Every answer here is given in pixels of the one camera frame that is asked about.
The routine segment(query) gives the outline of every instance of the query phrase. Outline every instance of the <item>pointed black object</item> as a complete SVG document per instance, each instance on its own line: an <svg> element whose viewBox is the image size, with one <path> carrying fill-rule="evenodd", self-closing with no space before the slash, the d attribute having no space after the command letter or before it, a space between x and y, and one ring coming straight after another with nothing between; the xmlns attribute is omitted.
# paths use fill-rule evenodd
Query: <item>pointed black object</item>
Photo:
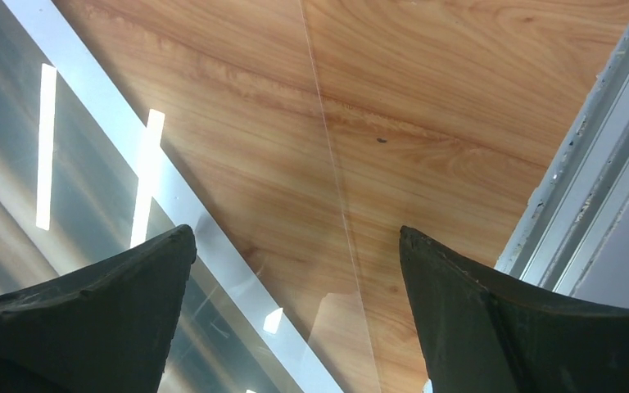
<svg viewBox="0 0 629 393"><path fill-rule="evenodd" d="M534 287L412 228L399 250L435 393L629 392L629 309Z"/></svg>
<svg viewBox="0 0 629 393"><path fill-rule="evenodd" d="M0 393L157 391L196 256L183 225L0 296Z"/></svg>

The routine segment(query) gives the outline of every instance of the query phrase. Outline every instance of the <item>light strip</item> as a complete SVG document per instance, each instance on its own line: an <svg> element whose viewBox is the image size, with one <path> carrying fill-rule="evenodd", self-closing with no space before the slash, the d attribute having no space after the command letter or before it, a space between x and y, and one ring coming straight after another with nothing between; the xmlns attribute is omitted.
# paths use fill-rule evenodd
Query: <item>light strip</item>
<svg viewBox="0 0 629 393"><path fill-rule="evenodd" d="M158 188L160 175L160 144L165 114L154 109L148 113L148 123L142 136L141 154L138 156L138 190L131 226L131 247L146 241L151 200Z"/></svg>
<svg viewBox="0 0 629 393"><path fill-rule="evenodd" d="M37 210L35 225L49 230L52 202L52 156L54 154L54 105L57 99L57 69L42 64L39 86L39 136L37 161Z"/></svg>

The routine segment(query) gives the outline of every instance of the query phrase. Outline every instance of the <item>metal frame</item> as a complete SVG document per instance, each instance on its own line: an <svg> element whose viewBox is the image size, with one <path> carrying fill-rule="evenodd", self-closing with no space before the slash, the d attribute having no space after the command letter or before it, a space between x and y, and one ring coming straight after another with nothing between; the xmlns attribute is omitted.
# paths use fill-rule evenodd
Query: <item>metal frame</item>
<svg viewBox="0 0 629 393"><path fill-rule="evenodd" d="M139 175L144 157L137 136L146 127L52 0L3 2ZM174 224L195 228L199 259L276 359L305 393L342 392L285 314L278 334L263 329L267 317L280 307L164 152L158 161L160 179L154 198Z"/></svg>
<svg viewBox="0 0 629 393"><path fill-rule="evenodd" d="M629 25L496 269L572 295L629 200Z"/></svg>

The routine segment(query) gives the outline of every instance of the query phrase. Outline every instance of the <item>white trim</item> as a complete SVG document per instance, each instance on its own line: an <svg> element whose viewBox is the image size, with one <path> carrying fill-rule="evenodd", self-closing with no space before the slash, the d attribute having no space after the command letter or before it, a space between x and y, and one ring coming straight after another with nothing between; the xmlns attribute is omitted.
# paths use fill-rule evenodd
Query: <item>white trim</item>
<svg viewBox="0 0 629 393"><path fill-rule="evenodd" d="M97 121L133 171L139 175L143 122L122 97L51 0L3 0L25 31ZM264 332L267 316L279 309L264 285L199 201L163 152L159 158L158 204L174 224L196 229L197 254L244 314L276 359L305 393L338 393L341 387L286 315L278 334ZM243 286L253 281L253 285Z"/></svg>

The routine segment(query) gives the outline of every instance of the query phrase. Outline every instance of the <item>wood grain ceiling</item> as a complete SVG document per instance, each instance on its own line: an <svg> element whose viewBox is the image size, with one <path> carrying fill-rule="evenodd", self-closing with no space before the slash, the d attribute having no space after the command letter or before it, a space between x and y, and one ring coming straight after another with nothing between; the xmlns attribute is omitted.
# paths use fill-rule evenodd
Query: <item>wood grain ceiling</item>
<svg viewBox="0 0 629 393"><path fill-rule="evenodd" d="M369 356L310 335L360 285L395 393L426 379L399 227L493 265L629 21L629 0L55 3L142 118L166 113L165 150L331 364Z"/></svg>

